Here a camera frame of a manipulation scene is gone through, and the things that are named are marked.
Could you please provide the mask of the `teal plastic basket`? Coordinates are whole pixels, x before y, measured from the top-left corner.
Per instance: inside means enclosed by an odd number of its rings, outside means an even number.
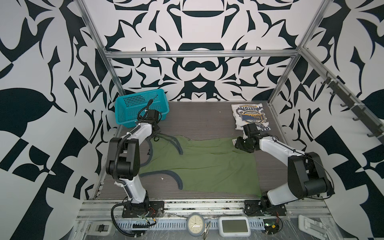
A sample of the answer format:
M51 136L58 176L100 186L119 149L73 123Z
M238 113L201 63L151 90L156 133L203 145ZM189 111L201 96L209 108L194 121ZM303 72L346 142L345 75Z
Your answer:
M150 110L157 110L165 120L170 111L165 92L162 89L145 91L125 96L120 96L115 101L115 118L118 125L133 128L136 125L138 113L148 102L153 100Z

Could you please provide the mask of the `white tank top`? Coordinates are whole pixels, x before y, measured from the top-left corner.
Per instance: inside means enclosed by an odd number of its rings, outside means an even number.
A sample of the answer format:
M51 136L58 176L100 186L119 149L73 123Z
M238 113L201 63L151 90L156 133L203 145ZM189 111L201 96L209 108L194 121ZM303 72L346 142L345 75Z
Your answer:
M235 104L231 105L231 109L236 130L242 131L247 124L256 124L261 132L271 130L262 104Z

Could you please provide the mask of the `green tank top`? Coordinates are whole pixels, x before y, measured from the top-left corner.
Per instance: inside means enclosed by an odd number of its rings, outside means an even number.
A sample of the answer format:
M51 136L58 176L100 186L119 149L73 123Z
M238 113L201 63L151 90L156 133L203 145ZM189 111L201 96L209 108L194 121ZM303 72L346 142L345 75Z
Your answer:
M149 147L140 177L167 175L182 191L261 196L255 156L236 149L232 138L199 141L161 134Z

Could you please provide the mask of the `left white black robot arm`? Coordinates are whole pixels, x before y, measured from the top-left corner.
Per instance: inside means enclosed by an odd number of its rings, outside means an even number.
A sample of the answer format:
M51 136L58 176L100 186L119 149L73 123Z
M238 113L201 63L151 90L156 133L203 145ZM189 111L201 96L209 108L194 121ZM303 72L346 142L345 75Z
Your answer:
M146 211L149 197L139 178L140 145L160 132L158 126L162 114L157 110L146 110L138 115L136 126L124 136L113 138L109 143L106 173L113 177L115 185L124 189L132 210Z

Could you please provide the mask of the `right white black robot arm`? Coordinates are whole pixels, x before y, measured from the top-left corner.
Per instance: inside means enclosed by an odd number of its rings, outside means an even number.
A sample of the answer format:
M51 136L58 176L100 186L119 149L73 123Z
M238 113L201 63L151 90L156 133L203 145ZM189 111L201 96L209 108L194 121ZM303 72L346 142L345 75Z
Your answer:
M328 177L328 171L318 154L296 150L270 134L261 133L256 124L243 126L243 132L246 137L238 137L235 148L247 153L263 151L282 162L288 169L285 184L262 194L262 210L334 193L333 180Z

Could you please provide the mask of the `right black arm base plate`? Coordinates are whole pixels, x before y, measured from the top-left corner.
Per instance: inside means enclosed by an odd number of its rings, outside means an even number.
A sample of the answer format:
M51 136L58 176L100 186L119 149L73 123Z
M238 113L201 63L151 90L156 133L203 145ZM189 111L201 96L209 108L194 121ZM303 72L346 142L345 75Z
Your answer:
M286 216L285 205L271 205L265 200L245 200L244 213L249 217Z

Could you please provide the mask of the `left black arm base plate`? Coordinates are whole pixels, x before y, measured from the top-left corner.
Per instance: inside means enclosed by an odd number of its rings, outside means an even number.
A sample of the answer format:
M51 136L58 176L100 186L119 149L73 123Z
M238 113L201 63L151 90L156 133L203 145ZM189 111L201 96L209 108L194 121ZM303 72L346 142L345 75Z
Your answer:
M123 218L136 218L146 214L146 217L154 218L164 212L164 201L149 201L140 204L125 202L122 213Z

